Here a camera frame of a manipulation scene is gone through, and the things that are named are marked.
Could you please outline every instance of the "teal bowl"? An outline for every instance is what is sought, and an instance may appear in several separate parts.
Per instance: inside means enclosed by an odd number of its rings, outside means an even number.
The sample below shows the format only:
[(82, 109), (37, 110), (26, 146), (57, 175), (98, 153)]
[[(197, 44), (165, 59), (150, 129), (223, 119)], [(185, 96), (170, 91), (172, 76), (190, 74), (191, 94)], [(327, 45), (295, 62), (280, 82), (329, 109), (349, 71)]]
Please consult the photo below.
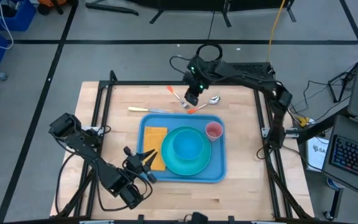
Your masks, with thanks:
[[(186, 144), (189, 143), (193, 149), (198, 146), (202, 149), (186, 154), (186, 151), (190, 151), (186, 149)], [(166, 167), (172, 172), (179, 175), (195, 175), (208, 165), (211, 159), (211, 143), (198, 129), (176, 128), (165, 136), (161, 145), (161, 156)]]

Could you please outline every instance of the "wooden tabletop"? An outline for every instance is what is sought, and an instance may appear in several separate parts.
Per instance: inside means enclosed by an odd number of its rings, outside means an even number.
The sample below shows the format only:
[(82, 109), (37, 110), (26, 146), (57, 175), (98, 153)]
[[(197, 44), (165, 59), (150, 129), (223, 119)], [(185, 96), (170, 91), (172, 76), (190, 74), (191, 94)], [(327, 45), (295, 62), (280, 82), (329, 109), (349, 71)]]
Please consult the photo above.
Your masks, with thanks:
[[(178, 95), (183, 96), (187, 86), (174, 86)], [(83, 126), (91, 124), (93, 108), (98, 90), (98, 82), (84, 82), (75, 115)], [(220, 95), (218, 105), (210, 105), (199, 111), (200, 114), (218, 115), (226, 128), (226, 177), (217, 184), (197, 184), (179, 182), (157, 182), (154, 192), (137, 208), (120, 212), (104, 212), (95, 196), (92, 219), (134, 220), (139, 214), (148, 220), (182, 220), (186, 214), (201, 212), (210, 220), (227, 220), (234, 215), (236, 220), (272, 220), (272, 202), (268, 185), (265, 162), (255, 154), (262, 147), (254, 92), (242, 86), (211, 86), (200, 95), (200, 104), (212, 96)], [(128, 106), (158, 108), (183, 113), (178, 100), (165, 86), (119, 85), (113, 86), (107, 125), (112, 131), (106, 134), (102, 157), (109, 163), (120, 166), (125, 159), (122, 149), (129, 146), (136, 151), (140, 120), (146, 113), (128, 111)], [(289, 116), (285, 119), (287, 128), (292, 126)], [(298, 150), (296, 140), (286, 139), (284, 145)], [(311, 215), (308, 187), (303, 166), (298, 154), (281, 150), (287, 186), (297, 202)], [(74, 156), (66, 165), (60, 182), (59, 207), (71, 199), (78, 188), (83, 159)], [(142, 182), (136, 182), (142, 192)], [(282, 194), (277, 188), (281, 216), (285, 216)], [(81, 214), (85, 214), (88, 191), (84, 195)], [(123, 206), (122, 200), (112, 197), (101, 188), (101, 198), (105, 208)], [(54, 206), (51, 215), (56, 214)]]

